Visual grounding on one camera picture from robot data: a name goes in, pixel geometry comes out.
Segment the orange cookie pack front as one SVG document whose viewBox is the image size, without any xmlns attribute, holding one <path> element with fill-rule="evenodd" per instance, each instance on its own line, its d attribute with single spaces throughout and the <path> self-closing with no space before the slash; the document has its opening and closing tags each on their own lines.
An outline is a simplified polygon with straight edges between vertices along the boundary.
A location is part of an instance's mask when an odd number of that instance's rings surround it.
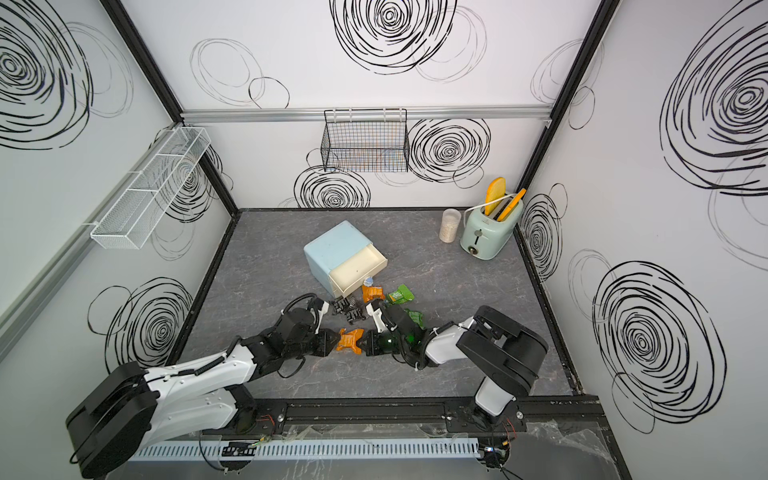
<svg viewBox="0 0 768 480">
<path fill-rule="evenodd" d="M 339 331 L 340 339 L 336 344 L 336 351 L 351 350 L 356 355 L 362 355 L 363 351 L 358 345 L 358 341 L 362 339 L 365 334 L 364 329 L 346 329 L 341 328 Z"/>
</svg>

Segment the orange cookie pack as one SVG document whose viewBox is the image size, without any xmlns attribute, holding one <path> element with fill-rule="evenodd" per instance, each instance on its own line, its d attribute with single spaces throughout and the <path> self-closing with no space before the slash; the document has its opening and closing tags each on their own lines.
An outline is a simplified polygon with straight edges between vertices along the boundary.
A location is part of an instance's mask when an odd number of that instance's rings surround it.
<svg viewBox="0 0 768 480">
<path fill-rule="evenodd" d="M 346 329 L 341 328 L 339 331 L 340 339 L 336 344 L 336 351 L 351 350 L 356 355 L 362 355 L 363 351 L 358 345 L 358 341 L 362 339 L 365 334 L 364 329 Z"/>
<path fill-rule="evenodd" d="M 362 298 L 364 303 L 369 303 L 373 300 L 385 300 L 383 288 L 380 286 L 362 286 Z"/>
</svg>

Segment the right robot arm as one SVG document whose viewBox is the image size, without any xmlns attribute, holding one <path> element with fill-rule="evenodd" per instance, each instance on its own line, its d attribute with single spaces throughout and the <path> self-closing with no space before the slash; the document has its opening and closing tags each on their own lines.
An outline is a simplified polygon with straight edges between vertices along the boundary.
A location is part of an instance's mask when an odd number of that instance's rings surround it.
<svg viewBox="0 0 768 480">
<path fill-rule="evenodd" d="M 431 329 L 397 304 L 376 300 L 366 310 L 375 327 L 353 334 L 355 353 L 390 355 L 416 371 L 470 361 L 484 374 L 470 404 L 483 420 L 499 419 L 509 405 L 530 395 L 549 350 L 538 333 L 488 305 L 464 321 Z"/>
</svg>

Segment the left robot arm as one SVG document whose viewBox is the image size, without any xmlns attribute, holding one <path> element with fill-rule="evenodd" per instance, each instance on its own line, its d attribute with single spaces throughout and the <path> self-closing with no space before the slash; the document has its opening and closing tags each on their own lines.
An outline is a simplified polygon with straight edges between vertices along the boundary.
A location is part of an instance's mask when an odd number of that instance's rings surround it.
<svg viewBox="0 0 768 480">
<path fill-rule="evenodd" d="M 340 340 L 323 327 L 330 302 L 307 293 L 270 328 L 235 337 L 226 350 L 165 367 L 115 368 L 68 415 L 70 463 L 85 479 L 108 475 L 139 450 L 195 431 L 221 429 L 255 401 L 246 385 L 288 360 L 328 355 Z"/>
</svg>

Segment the orange cookie pack back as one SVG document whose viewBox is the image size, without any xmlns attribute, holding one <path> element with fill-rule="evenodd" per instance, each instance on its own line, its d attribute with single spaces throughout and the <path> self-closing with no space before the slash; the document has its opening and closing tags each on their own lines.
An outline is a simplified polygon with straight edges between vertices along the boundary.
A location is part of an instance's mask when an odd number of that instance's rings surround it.
<svg viewBox="0 0 768 480">
<path fill-rule="evenodd" d="M 364 303 L 369 303 L 373 300 L 385 300 L 383 288 L 380 286 L 362 286 L 362 298 Z"/>
</svg>

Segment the light blue drawer cabinet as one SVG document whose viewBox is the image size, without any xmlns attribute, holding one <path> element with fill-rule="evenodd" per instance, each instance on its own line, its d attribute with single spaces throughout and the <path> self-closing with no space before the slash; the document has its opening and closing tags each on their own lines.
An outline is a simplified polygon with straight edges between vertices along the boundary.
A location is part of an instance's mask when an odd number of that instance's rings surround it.
<svg viewBox="0 0 768 480">
<path fill-rule="evenodd" d="M 371 240 L 344 220 L 304 246 L 303 252 L 315 279 L 334 297 L 341 290 L 333 285 L 331 272 L 371 244 Z"/>
</svg>

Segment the cream top drawer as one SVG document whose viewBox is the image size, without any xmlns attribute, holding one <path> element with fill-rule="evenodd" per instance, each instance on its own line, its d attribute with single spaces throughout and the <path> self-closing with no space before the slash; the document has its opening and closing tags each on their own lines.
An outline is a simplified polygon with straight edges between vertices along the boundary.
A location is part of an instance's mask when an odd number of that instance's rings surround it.
<svg viewBox="0 0 768 480">
<path fill-rule="evenodd" d="M 369 244 L 329 273 L 332 292 L 335 297 L 347 297 L 360 288 L 364 281 L 381 272 L 388 265 L 388 259 L 373 245 Z"/>
</svg>

